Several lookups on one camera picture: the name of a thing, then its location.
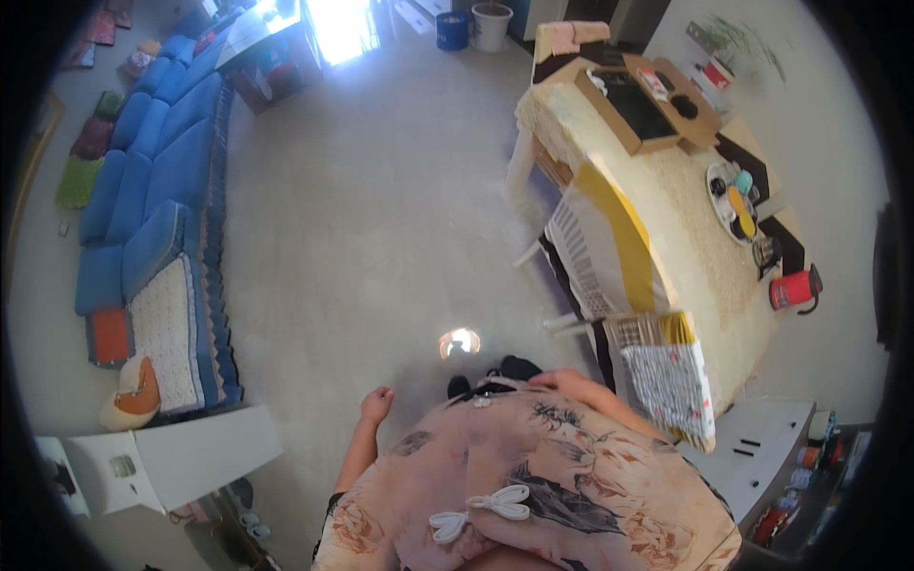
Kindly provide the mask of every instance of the white tile floor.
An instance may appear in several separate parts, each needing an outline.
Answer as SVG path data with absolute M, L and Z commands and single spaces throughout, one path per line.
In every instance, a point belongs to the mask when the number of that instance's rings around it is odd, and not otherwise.
M 227 313 L 246 400 L 270 407 L 285 449 L 250 479 L 286 569 L 310 565 L 369 390 L 397 391 L 383 451 L 451 375 L 505 353 L 597 374 L 586 339 L 542 328 L 567 310 L 545 263 L 511 267 L 558 201 L 541 176 L 503 191 L 531 57 L 445 53 L 389 13 L 379 49 L 259 117 L 241 100 L 231 114 Z M 443 362 L 439 337 L 462 326 L 482 351 Z

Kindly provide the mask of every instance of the potted plant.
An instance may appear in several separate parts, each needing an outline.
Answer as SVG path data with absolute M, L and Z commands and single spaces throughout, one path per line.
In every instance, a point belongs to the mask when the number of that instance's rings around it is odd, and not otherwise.
M 733 61 L 739 56 L 767 63 L 778 72 L 784 86 L 787 85 L 781 60 L 762 39 L 756 27 L 743 21 L 733 24 L 712 15 L 703 28 L 713 48 L 711 61 L 705 66 L 705 75 L 719 90 L 726 89 L 733 80 Z
M 495 0 L 473 5 L 471 8 L 476 24 L 473 27 L 473 47 L 480 51 L 502 51 L 505 49 L 505 34 L 508 21 L 514 17 L 514 10 Z

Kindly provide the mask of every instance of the beige tablecloth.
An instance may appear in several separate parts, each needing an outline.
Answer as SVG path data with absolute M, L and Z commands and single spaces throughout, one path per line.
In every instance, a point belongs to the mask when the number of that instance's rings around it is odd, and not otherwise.
M 780 321 L 768 302 L 768 282 L 757 281 L 751 248 L 729 237 L 708 199 L 707 168 L 723 159 L 715 150 L 688 155 L 679 147 L 632 157 L 571 83 L 531 87 L 516 116 L 518 127 L 531 131 L 554 160 L 575 173 L 590 160 L 631 201 L 659 258 L 654 262 L 670 278 L 672 309 L 694 316 L 719 416 Z

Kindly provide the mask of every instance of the black shoe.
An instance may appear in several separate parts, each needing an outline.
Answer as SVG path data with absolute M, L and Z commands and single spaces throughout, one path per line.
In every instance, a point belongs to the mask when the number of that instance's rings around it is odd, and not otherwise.
M 463 375 L 457 375 L 448 383 L 448 400 L 470 392 L 470 381 Z
M 518 381 L 529 381 L 532 377 L 543 372 L 543 369 L 530 361 L 515 357 L 512 354 L 505 355 L 505 358 L 502 359 L 501 369 L 506 378 L 513 378 Z

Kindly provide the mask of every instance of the red thermos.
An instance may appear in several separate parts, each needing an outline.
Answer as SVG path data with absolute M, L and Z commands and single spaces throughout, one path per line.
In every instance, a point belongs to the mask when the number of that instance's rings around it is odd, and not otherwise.
M 798 271 L 772 281 L 768 289 L 771 307 L 775 310 L 781 310 L 797 303 L 815 299 L 813 307 L 797 312 L 797 315 L 812 313 L 819 305 L 819 293 L 821 292 L 822 279 L 819 277 L 819 271 L 815 268 L 815 264 L 810 264 L 809 271 Z

